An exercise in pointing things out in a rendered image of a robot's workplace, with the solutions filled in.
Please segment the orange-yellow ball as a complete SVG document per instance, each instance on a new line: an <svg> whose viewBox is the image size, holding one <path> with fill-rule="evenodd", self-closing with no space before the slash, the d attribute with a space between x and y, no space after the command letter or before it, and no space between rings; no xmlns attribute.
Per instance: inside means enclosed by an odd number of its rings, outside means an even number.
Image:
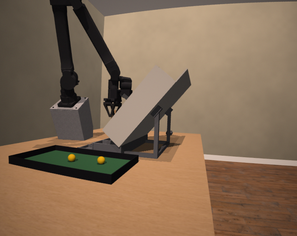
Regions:
<svg viewBox="0 0 297 236"><path fill-rule="evenodd" d="M69 161L74 161L75 160L75 155L74 154L70 154L69 156L68 156L68 160Z"/></svg>
<svg viewBox="0 0 297 236"><path fill-rule="evenodd" d="M98 159L97 159L98 163L99 164L103 164L105 162L105 158L100 156Z"/></svg>

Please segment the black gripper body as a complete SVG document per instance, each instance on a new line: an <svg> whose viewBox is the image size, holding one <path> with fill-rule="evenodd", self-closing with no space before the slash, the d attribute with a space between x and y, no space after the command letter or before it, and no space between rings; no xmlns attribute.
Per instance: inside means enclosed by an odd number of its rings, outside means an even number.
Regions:
<svg viewBox="0 0 297 236"><path fill-rule="evenodd" d="M117 88L110 88L108 89L108 98L104 98L103 100L105 102L103 103L115 103L115 104L122 104L122 100L121 99L115 99L115 98L111 98L111 89L117 89Z"/></svg>

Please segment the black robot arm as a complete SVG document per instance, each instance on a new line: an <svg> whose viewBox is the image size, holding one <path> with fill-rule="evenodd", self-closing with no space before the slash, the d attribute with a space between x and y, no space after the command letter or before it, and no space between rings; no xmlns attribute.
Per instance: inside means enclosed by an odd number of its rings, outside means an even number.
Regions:
<svg viewBox="0 0 297 236"><path fill-rule="evenodd" d="M102 59L111 79L108 80L108 88L111 89L111 98L128 99L132 94L132 80L129 77L120 76L120 69L110 53L105 41L103 40L97 26L95 25L91 15L89 14L82 0L50 0L54 14L56 35L58 41L59 55L61 61L62 77L61 101L58 107L72 108L81 100L80 96L74 92L74 87L78 85L78 75L74 71L72 60L71 44L69 37L69 27L67 18L67 6L72 6L73 11L81 22L88 37L93 43L96 51ZM120 89L119 88L120 81Z"/></svg>

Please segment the green tray with black rim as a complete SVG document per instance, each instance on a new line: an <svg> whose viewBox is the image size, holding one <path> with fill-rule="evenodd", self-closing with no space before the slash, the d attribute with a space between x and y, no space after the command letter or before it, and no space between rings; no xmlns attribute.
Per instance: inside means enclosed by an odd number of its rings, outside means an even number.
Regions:
<svg viewBox="0 0 297 236"><path fill-rule="evenodd" d="M70 154L76 157L72 162ZM100 156L103 164L97 161ZM111 185L138 162L139 155L59 145L9 156L9 164Z"/></svg>

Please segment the grey slanted panel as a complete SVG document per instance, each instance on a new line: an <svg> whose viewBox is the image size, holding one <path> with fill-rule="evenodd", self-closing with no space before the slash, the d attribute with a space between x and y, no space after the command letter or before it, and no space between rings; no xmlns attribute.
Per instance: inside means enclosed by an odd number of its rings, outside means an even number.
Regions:
<svg viewBox="0 0 297 236"><path fill-rule="evenodd" d="M109 137L78 148L124 153L141 146L153 129L151 112L159 105L160 119L191 86L188 69L173 80L155 65L103 128Z"/></svg>

